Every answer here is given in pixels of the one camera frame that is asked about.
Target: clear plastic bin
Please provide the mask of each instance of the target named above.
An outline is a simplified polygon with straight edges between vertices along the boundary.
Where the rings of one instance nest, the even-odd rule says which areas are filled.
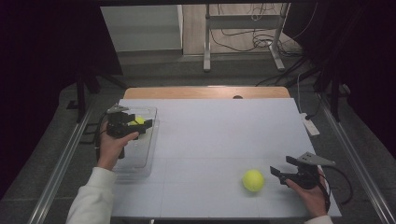
[[[138,139],[129,142],[124,148],[125,157],[117,161],[113,171],[117,181],[128,181],[148,177],[151,173],[152,159],[157,141],[159,121],[155,107],[129,107],[128,114],[135,114],[145,120],[152,119],[152,127]]]

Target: person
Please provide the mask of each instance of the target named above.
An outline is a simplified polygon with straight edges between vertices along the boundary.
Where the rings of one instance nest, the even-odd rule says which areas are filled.
[[[130,133],[123,138],[115,139],[107,135],[104,132],[105,129],[106,122],[102,125],[100,132],[99,160],[92,170],[87,185],[78,190],[78,195],[73,201],[67,216],[67,224],[110,223],[113,208],[112,187],[116,181],[116,175],[112,170],[122,148],[129,141],[136,139],[139,133]],[[323,177],[320,181],[325,186]],[[289,179],[286,180],[286,183],[299,194],[312,217],[305,224],[332,224],[332,220],[327,215],[324,197],[319,187],[302,189]]]

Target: hand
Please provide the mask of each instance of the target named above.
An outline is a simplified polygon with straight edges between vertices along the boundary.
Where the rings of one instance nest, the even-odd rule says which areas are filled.
[[[320,175],[323,175],[323,172],[319,170],[319,168],[318,172]],[[304,201],[304,204],[312,218],[327,215],[324,195],[318,186],[314,187],[313,189],[303,189],[290,179],[287,179],[286,183],[289,187],[294,189]],[[323,176],[320,176],[320,183],[324,188],[326,188]]]
[[[106,126],[107,121],[102,125],[100,130],[100,158],[97,166],[112,171],[122,149],[129,141],[136,139],[139,133],[130,133],[122,138],[114,138],[106,133]]]

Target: tennis ball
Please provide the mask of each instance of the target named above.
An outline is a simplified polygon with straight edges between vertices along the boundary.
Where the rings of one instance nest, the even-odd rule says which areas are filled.
[[[144,124],[145,123],[145,119],[143,119],[142,117],[136,117],[134,120],[132,120],[131,122],[129,122],[130,125],[136,125],[136,124]]]
[[[264,185],[264,176],[258,170],[248,170],[242,178],[245,188],[252,192],[257,192]]]

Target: white tabletop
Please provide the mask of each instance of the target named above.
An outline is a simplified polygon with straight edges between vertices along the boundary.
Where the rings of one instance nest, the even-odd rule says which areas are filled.
[[[120,100],[157,107],[160,128],[151,175],[117,183],[114,217],[307,217],[298,195],[270,166],[296,173],[286,156],[315,153],[293,99]],[[265,185],[247,191],[242,176],[258,169]],[[331,197],[329,215],[340,217]]]

